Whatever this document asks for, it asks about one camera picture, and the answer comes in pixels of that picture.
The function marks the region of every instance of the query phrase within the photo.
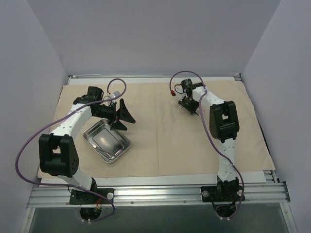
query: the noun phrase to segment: gray wall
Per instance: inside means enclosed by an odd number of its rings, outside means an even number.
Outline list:
[[[300,232],[311,229],[310,9],[282,0],[243,73]]]
[[[280,0],[28,0],[68,74],[241,73]]]
[[[67,76],[26,0],[0,1],[0,229],[18,232],[31,185],[14,169],[19,148],[50,123]],[[38,142],[23,154],[31,179],[39,166]]]

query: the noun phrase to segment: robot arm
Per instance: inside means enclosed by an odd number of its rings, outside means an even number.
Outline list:
[[[109,106],[93,104],[77,111],[81,106],[102,100],[104,92],[97,87],[90,86],[87,95],[77,98],[69,112],[76,112],[50,134],[42,134],[39,138],[40,169],[42,172],[57,176],[67,183],[80,186],[87,190],[96,190],[96,182],[79,168],[79,157],[74,145],[74,139],[83,125],[93,117],[106,118],[111,130],[127,130],[120,120],[135,123],[125,107],[124,100],[120,99],[120,108],[116,111],[116,102],[112,101]],[[109,94],[112,99],[119,92]]]
[[[199,99],[205,94],[203,84],[192,84],[191,79],[185,79],[175,87],[175,94],[179,97],[179,105],[191,114],[196,114]],[[209,109],[209,130],[213,138],[217,139],[218,150],[234,164],[235,139],[240,129],[235,103],[224,101],[208,91],[203,97],[201,105],[205,109]],[[237,179],[237,173],[230,162],[220,155],[218,178],[223,183]]]

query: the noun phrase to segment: silver baking pan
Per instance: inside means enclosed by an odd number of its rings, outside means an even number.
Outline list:
[[[100,119],[85,130],[83,137],[107,163],[120,158],[131,145],[123,134],[110,130],[106,119]]]

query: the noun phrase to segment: black cable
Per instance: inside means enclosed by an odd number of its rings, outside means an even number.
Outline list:
[[[176,86],[180,86],[181,84],[176,84],[175,86],[174,86],[174,89],[175,89],[175,92],[177,92],[178,94],[181,94],[180,92],[178,92],[178,91],[176,91]]]

